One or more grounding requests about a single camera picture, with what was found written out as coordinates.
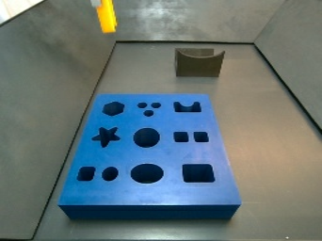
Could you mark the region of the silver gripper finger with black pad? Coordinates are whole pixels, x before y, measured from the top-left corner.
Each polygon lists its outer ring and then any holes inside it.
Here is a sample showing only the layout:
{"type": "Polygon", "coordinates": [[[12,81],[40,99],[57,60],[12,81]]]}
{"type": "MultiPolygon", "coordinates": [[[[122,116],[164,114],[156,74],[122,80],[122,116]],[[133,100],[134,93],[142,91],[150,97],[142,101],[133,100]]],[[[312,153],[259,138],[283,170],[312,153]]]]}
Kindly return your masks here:
{"type": "Polygon", "coordinates": [[[90,0],[92,7],[100,7],[100,0],[90,0]]]}

